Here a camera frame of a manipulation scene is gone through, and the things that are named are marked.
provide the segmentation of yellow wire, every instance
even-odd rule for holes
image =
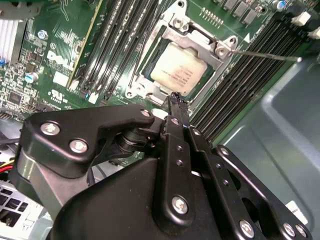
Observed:
[[[8,165],[10,165],[10,164],[13,164],[13,163],[14,163],[14,161],[15,161],[15,160],[11,160],[11,161],[8,161],[8,162],[6,162],[6,163],[2,164],[2,165],[0,166],[0,169],[2,169],[3,167],[8,166]]]

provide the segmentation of heatsink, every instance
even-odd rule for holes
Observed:
[[[0,19],[0,64],[14,64],[19,59],[26,21]]]

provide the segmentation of ram slot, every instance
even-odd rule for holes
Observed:
[[[299,47],[299,44],[295,44],[293,46],[293,51],[291,52],[291,54],[293,54]],[[277,61],[278,63],[274,66],[274,68],[272,69],[272,71],[270,71],[270,76],[266,76],[265,77],[265,80],[262,80],[261,82],[259,82],[259,85],[257,85],[255,88],[254,88],[254,92],[259,92],[263,86],[265,86],[266,83],[268,83],[268,80],[275,74],[277,73],[277,71],[282,67],[283,63],[282,62],[279,62]],[[240,104],[238,105],[235,105],[232,109],[229,109],[228,111],[228,114],[226,116],[222,116],[221,119],[213,122],[212,124],[214,125],[214,127],[212,127],[210,129],[210,132],[208,134],[208,139],[215,139],[219,133],[221,133],[221,131],[223,131],[223,129],[231,122],[231,120],[237,116],[241,111],[242,109],[247,105],[249,104],[252,99],[254,98],[254,93],[252,94],[248,94],[246,95],[243,99],[238,100]]]
[[[265,37],[266,37],[264,41],[265,44],[263,43],[259,46],[258,49],[255,49],[256,52],[270,53],[270,51],[274,47],[274,42],[270,40],[270,38],[273,36],[270,34]],[[246,60],[247,62],[245,63],[245,66],[241,68],[239,71],[237,71],[237,74],[231,75],[231,78],[233,79],[233,81],[230,84],[227,91],[225,91],[221,96],[219,95],[217,96],[218,99],[214,102],[213,107],[211,108],[211,111],[213,111],[215,114],[203,121],[201,126],[202,131],[204,132],[206,131],[206,129],[210,126],[210,123],[212,122],[213,118],[215,119],[217,117],[217,114],[219,114],[221,109],[223,109],[224,106],[221,104],[225,103],[225,101],[233,99],[236,93],[240,91],[240,89],[243,86],[247,87],[246,84],[250,80],[250,76],[253,73],[255,73],[255,70],[257,70],[257,68],[261,64],[268,62],[267,59],[265,58],[251,57],[251,56],[246,57]]]
[[[134,42],[131,45],[130,50],[128,51],[128,55],[126,55],[124,60],[121,61],[121,64],[119,65],[114,77],[110,81],[110,84],[102,89],[102,91],[104,92],[103,99],[105,101],[109,100],[109,98],[111,97],[111,95],[115,91],[122,75],[124,74],[125,70],[127,69],[128,65],[129,65],[130,61],[132,61],[132,59],[134,58],[134,55],[136,53],[135,49],[137,49],[139,42],[141,41],[142,38],[146,38],[146,36],[148,35],[147,31],[149,30],[149,27],[150,27],[149,24],[152,24],[152,18],[156,14],[156,6],[152,7],[151,9],[153,9],[154,11],[148,17],[145,18],[145,21],[142,24],[141,30],[139,31],[138,35],[136,35]]]
[[[135,48],[132,49],[132,46],[134,46],[135,43],[138,44],[141,34],[143,34],[143,29],[146,27],[146,25],[142,23],[145,22],[145,19],[149,19],[152,13],[152,8],[155,8],[156,4],[158,4],[158,1],[156,0],[142,0],[138,3],[139,6],[145,7],[138,8],[134,18],[130,21],[127,33],[121,41],[121,46],[118,47],[115,54],[112,55],[112,58],[105,70],[101,71],[103,73],[100,75],[101,86],[98,86],[98,89],[95,89],[99,94],[104,93],[107,90],[110,80],[113,78],[112,74],[116,74],[116,72],[113,71],[118,60],[120,58],[123,60],[130,58],[128,55],[135,50]]]
[[[247,50],[291,56],[305,39],[303,34],[297,34],[273,18]],[[241,56],[192,118],[192,124],[203,132],[208,141],[213,141],[284,64],[284,61],[268,58]]]
[[[291,45],[293,50],[296,50],[297,46],[299,46],[299,44],[295,44],[294,46]],[[205,131],[205,134],[207,134],[208,138],[213,139],[217,136],[217,133],[220,133],[222,127],[228,123],[225,121],[225,119],[230,119],[230,115],[234,115],[234,113],[238,113],[241,109],[243,109],[243,107],[245,107],[254,98],[254,96],[259,93],[272,75],[275,74],[280,67],[282,67],[283,62],[268,60],[265,65],[268,65],[268,67],[261,69],[261,71],[265,74],[261,76],[259,81],[251,78],[250,84],[244,85],[243,88],[232,98],[232,101],[226,102],[225,106],[221,108],[223,111],[215,114],[213,121],[211,122],[212,127],[210,126]]]
[[[111,11],[107,15],[107,19],[105,20],[104,28],[95,44],[95,47],[90,55],[88,63],[86,64],[83,76],[81,78],[81,86],[90,85],[92,83],[92,77],[94,72],[99,67],[99,63],[101,62],[102,54],[105,51],[107,43],[111,36],[113,36],[113,32],[117,26],[117,22],[119,17],[121,16],[122,9],[125,4],[125,0],[117,0],[114,2]]]
[[[269,27],[265,27],[262,30],[259,35],[260,37],[251,44],[249,49],[252,49],[256,52],[259,49],[259,46],[262,46],[263,43],[265,43],[271,37],[271,33],[274,31],[274,29],[277,29],[277,27],[275,26],[275,22],[270,22],[269,24]],[[213,96],[210,97],[210,99],[203,106],[208,111],[204,111],[203,114],[197,114],[194,118],[194,122],[198,123],[198,128],[203,128],[206,124],[206,120],[210,120],[210,117],[208,117],[208,115],[211,114],[211,110],[216,105],[218,105],[220,98],[222,98],[223,96],[228,96],[232,91],[235,90],[235,88],[237,87],[237,84],[234,84],[234,82],[236,82],[236,75],[239,75],[242,71],[244,71],[246,69],[246,66],[248,66],[250,60],[252,59],[253,57],[251,56],[241,56],[230,73],[225,76],[222,83],[213,93]]]
[[[94,83],[90,87],[91,92],[96,92],[97,88],[104,82],[104,72],[110,68],[110,64],[117,55],[119,47],[126,38],[126,35],[130,33],[130,22],[135,19],[139,8],[139,0],[133,0],[123,9],[117,27],[104,49],[99,66],[92,76]]]

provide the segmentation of screw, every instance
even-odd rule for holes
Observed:
[[[225,50],[223,48],[220,48],[218,50],[218,54],[219,54],[219,56],[223,56],[225,54]]]
[[[82,140],[73,140],[70,142],[69,147],[75,153],[82,154],[88,150],[88,145]]]
[[[239,222],[239,225],[244,235],[246,235],[250,239],[254,238],[255,232],[250,223],[248,223],[246,220],[241,220]]]
[[[229,186],[229,182],[227,180],[223,180],[223,184],[226,185],[227,187]]]
[[[181,160],[178,160],[176,161],[176,164],[179,166],[179,167],[182,167],[184,165],[184,162],[181,161]]]
[[[286,233],[289,234],[291,237],[294,237],[296,235],[294,229],[288,223],[284,223],[283,227]]]
[[[48,39],[48,33],[45,30],[40,30],[38,31],[38,38],[40,38],[41,40],[47,40]]]
[[[150,113],[148,112],[148,110],[142,109],[140,112],[142,113],[143,116],[146,116],[146,117],[151,116]]]
[[[305,230],[302,228],[302,226],[295,225],[295,228],[298,230],[299,233],[301,233],[302,236],[304,236],[305,238],[307,237],[307,234],[306,234]]]
[[[229,152],[224,147],[220,148],[220,150],[224,155],[229,155]]]
[[[171,118],[171,122],[173,122],[175,125],[179,125],[180,124],[179,120],[174,118],[174,117]]]
[[[45,134],[49,136],[57,135],[60,132],[60,127],[52,122],[46,122],[41,125],[40,130]]]
[[[172,198],[172,206],[178,214],[186,214],[188,211],[187,203],[179,196]]]
[[[175,18],[173,20],[173,26],[176,28],[176,29],[180,29],[182,26],[183,26],[184,22],[179,19],[179,18]]]
[[[198,136],[201,135],[201,133],[196,128],[194,128],[192,131],[194,132],[195,135],[198,135]]]

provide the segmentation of capacitor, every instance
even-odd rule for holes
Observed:
[[[286,2],[285,1],[273,1],[272,8],[277,12],[281,12],[285,9]]]
[[[33,84],[34,82],[36,82],[39,79],[38,74],[36,74],[35,72],[30,72],[27,73],[24,77],[24,80],[28,83],[28,84]]]

